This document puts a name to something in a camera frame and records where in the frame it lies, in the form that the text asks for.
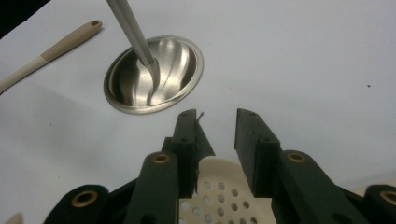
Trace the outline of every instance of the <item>screw hole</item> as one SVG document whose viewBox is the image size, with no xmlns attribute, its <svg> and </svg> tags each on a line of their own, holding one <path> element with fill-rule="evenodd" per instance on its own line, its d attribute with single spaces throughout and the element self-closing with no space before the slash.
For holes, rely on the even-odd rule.
<svg viewBox="0 0 396 224">
<path fill-rule="evenodd" d="M 379 195 L 381 196 L 382 199 L 387 201 L 387 203 L 391 203 L 393 205 L 396 205 L 396 191 L 392 190 L 382 190 Z"/>
<path fill-rule="evenodd" d="M 154 158 L 155 163 L 165 163 L 169 161 L 169 157 L 166 155 L 158 155 Z"/>
<path fill-rule="evenodd" d="M 305 156 L 301 155 L 300 153 L 295 153 L 295 152 L 289 153 L 288 158 L 289 160 L 294 162 L 299 162 L 299 163 L 305 162 Z"/>
<path fill-rule="evenodd" d="M 75 207 L 85 207 L 95 202 L 98 198 L 98 193 L 95 190 L 84 190 L 80 194 L 74 196 L 72 205 Z"/>
</svg>

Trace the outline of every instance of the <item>metal stick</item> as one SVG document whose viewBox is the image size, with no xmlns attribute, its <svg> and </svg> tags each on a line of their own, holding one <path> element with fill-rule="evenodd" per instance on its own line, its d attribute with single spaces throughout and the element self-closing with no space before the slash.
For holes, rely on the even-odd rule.
<svg viewBox="0 0 396 224">
<path fill-rule="evenodd" d="M 154 62 L 149 51 L 149 45 L 137 24 L 134 13 L 127 0 L 107 0 L 111 10 L 117 18 L 123 32 L 126 34 L 132 48 L 139 57 L 140 62 L 146 67 Z"/>
</svg>

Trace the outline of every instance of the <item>hole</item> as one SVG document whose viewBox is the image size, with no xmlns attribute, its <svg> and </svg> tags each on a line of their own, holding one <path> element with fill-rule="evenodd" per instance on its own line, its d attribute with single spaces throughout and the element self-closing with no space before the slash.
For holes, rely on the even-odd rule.
<svg viewBox="0 0 396 224">
<path fill-rule="evenodd" d="M 210 215 L 206 215 L 205 216 L 205 222 L 206 223 L 212 223 L 213 222 L 213 217 Z"/>
<path fill-rule="evenodd" d="M 289 160 L 294 161 L 294 162 L 299 162 L 299 163 L 305 162 L 305 157 L 303 155 L 301 155 L 299 153 L 295 153 L 295 152 L 289 153 L 288 158 L 289 158 Z"/>
<path fill-rule="evenodd" d="M 223 182 L 219 182 L 218 186 L 219 186 L 219 189 L 225 190 L 225 184 Z"/>
<path fill-rule="evenodd" d="M 206 181 L 206 182 L 204 183 L 204 188 L 205 188 L 205 189 L 212 189 L 212 185 L 210 184 L 210 182 L 207 182 L 207 181 Z"/>
<path fill-rule="evenodd" d="M 140 219 L 141 224 L 155 224 L 157 223 L 157 218 L 154 214 L 145 214 L 142 219 Z"/>
<path fill-rule="evenodd" d="M 158 155 L 154 158 L 154 162 L 156 163 L 165 163 L 169 161 L 169 157 L 166 155 Z"/>
<path fill-rule="evenodd" d="M 181 202 L 180 207 L 184 210 L 189 210 L 190 209 L 190 204 L 186 201 Z"/>
<path fill-rule="evenodd" d="M 98 198 L 98 193 L 95 190 L 84 190 L 80 194 L 74 196 L 72 205 L 75 207 L 85 207 L 95 202 Z"/>
<path fill-rule="evenodd" d="M 79 197 L 77 197 L 77 201 L 79 203 L 83 203 L 83 202 L 87 202 L 92 198 L 92 194 L 90 193 L 84 193 L 82 195 L 80 195 Z"/>
<path fill-rule="evenodd" d="M 381 198 L 383 200 L 387 201 L 387 203 L 396 205 L 396 192 L 395 191 L 382 190 L 381 192 L 379 192 L 379 195 L 381 196 Z"/>
<path fill-rule="evenodd" d="M 207 205 L 210 205 L 210 204 L 212 203 L 212 200 L 211 200 L 208 196 L 205 196 L 205 197 L 204 197 L 204 202 L 205 202 Z"/>
<path fill-rule="evenodd" d="M 243 202 L 244 208 L 249 209 L 250 204 L 247 201 Z"/>
<path fill-rule="evenodd" d="M 198 216 L 200 216 L 201 215 L 201 209 L 200 208 L 198 208 L 198 207 L 195 207 L 194 209 L 192 209 L 192 213 L 196 216 L 196 217 L 198 217 Z"/>
<path fill-rule="evenodd" d="M 250 224 L 257 224 L 257 219 L 255 217 L 252 217 L 250 219 Z"/>
<path fill-rule="evenodd" d="M 234 197 L 238 197 L 239 192 L 238 192 L 237 189 L 233 189 L 233 190 L 231 191 L 231 194 L 232 194 Z"/>
<path fill-rule="evenodd" d="M 219 217 L 224 217 L 225 212 L 224 212 L 224 209 L 222 207 L 218 208 L 218 215 L 219 215 Z"/>
<path fill-rule="evenodd" d="M 332 219 L 340 224 L 352 224 L 350 218 L 341 213 L 332 214 Z"/>
<path fill-rule="evenodd" d="M 99 21 L 93 21 L 93 22 L 91 22 L 91 26 L 95 26 L 95 25 L 97 25 L 97 24 L 99 24 Z"/>
<path fill-rule="evenodd" d="M 218 200 L 219 200 L 220 203 L 224 203 L 225 202 L 225 198 L 224 198 L 224 196 L 222 194 L 219 194 Z"/>
<path fill-rule="evenodd" d="M 232 204 L 231 204 L 231 208 L 232 208 L 235 212 L 238 211 L 238 204 L 232 203 Z"/>
</svg>

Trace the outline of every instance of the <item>utensil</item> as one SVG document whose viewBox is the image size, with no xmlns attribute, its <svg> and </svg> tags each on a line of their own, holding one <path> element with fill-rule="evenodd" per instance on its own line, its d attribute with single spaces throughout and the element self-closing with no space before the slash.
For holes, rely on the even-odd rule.
<svg viewBox="0 0 396 224">
<path fill-rule="evenodd" d="M 13 86 L 15 83 L 32 74 L 38 68 L 46 65 L 52 60 L 62 56 L 70 49 L 82 44 L 92 36 L 96 35 L 102 27 L 101 21 L 90 21 L 77 28 L 69 35 L 65 36 L 58 43 L 47 49 L 40 56 L 20 68 L 12 75 L 0 80 L 0 94 Z"/>
<path fill-rule="evenodd" d="M 127 0 L 107 2 L 132 45 L 106 73 L 107 100 L 124 113 L 149 114 L 183 99 L 204 70 L 199 48 L 174 35 L 146 40 Z"/>
</svg>

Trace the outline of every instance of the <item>utensil handle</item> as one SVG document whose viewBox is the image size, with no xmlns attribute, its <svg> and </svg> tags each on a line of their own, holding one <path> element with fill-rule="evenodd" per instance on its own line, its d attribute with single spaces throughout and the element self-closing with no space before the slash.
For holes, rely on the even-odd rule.
<svg viewBox="0 0 396 224">
<path fill-rule="evenodd" d="M 91 38 L 100 31 L 101 27 L 101 21 L 87 22 L 42 53 L 41 57 L 50 62 Z"/>
<path fill-rule="evenodd" d="M 140 62 L 145 66 L 152 64 L 154 58 L 149 51 L 148 42 L 140 30 L 139 24 L 127 0 L 107 0 L 107 2 L 131 43 L 132 48 L 136 52 L 137 57 L 139 57 Z"/>
<path fill-rule="evenodd" d="M 33 59 L 31 62 L 26 64 L 24 67 L 20 68 L 18 71 L 14 72 L 12 75 L 0 80 L 0 94 L 6 89 L 13 86 L 15 83 L 27 77 L 33 73 L 38 68 L 44 66 L 50 61 L 58 58 L 59 56 L 65 54 L 70 49 L 75 48 L 84 41 L 88 40 L 93 35 L 97 34 L 102 27 L 101 21 L 90 21 L 84 25 L 77 28 L 69 35 L 65 36 L 58 43 L 53 45 L 51 48 L 46 50 L 37 58 Z"/>
</svg>

